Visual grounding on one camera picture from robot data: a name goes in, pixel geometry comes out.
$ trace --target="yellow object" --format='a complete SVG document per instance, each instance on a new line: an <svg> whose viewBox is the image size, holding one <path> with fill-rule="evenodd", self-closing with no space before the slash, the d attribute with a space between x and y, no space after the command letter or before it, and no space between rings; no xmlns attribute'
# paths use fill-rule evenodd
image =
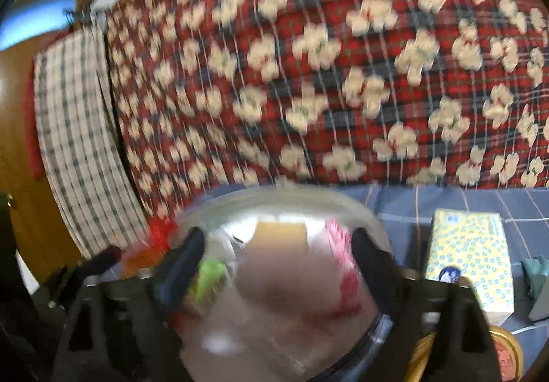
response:
<svg viewBox="0 0 549 382"><path fill-rule="evenodd" d="M513 313L511 262L497 213L435 212L425 278L438 280L448 266L473 283L490 324L500 326Z"/></svg>
<svg viewBox="0 0 549 382"><path fill-rule="evenodd" d="M517 339L515 339L509 331L499 326L491 326L490 335L494 342L502 343L507 350L509 350L514 367L517 369L515 377L520 379L524 373L524 355L520 343L518 343ZM406 373L404 382L419 382L421 380L431 354L434 340L434 334L430 334L419 340L416 349L412 354L412 358L410 359L410 363L408 364L408 372Z"/></svg>
<svg viewBox="0 0 549 382"><path fill-rule="evenodd" d="M277 248L285 250L308 250L307 226L304 224L260 221L255 233L246 245L247 250Z"/></svg>

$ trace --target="yellow tissue box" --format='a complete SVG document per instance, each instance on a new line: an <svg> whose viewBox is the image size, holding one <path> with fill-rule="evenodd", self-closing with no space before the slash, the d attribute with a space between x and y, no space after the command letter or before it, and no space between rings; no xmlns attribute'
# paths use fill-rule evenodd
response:
<svg viewBox="0 0 549 382"><path fill-rule="evenodd" d="M498 213L435 212L425 278L446 280L446 267L471 280L490 324L500 326L513 313L511 261Z"/></svg>

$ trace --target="patterned box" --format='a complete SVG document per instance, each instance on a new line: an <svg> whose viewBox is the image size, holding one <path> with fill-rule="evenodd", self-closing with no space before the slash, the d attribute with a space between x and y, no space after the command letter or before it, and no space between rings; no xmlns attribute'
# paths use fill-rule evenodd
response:
<svg viewBox="0 0 549 382"><path fill-rule="evenodd" d="M513 313L511 262L498 213L435 212L425 277L439 280L448 266L471 280L490 324L499 326Z"/></svg>

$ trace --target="black and white plaid towel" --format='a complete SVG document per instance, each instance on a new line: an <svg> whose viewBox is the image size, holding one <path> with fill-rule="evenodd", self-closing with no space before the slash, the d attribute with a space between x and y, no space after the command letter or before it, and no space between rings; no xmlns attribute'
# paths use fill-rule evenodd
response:
<svg viewBox="0 0 549 382"><path fill-rule="evenodd" d="M81 253L142 237L145 216L116 148L99 29L82 29L37 55L35 110L49 184Z"/></svg>

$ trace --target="wooden door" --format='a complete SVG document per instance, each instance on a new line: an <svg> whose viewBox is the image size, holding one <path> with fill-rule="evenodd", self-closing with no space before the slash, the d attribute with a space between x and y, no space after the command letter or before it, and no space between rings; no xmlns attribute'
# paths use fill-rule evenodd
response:
<svg viewBox="0 0 549 382"><path fill-rule="evenodd" d="M38 282L81 259L46 177L32 179L22 114L30 62L51 34L0 52L0 191L14 198L11 218L19 253Z"/></svg>

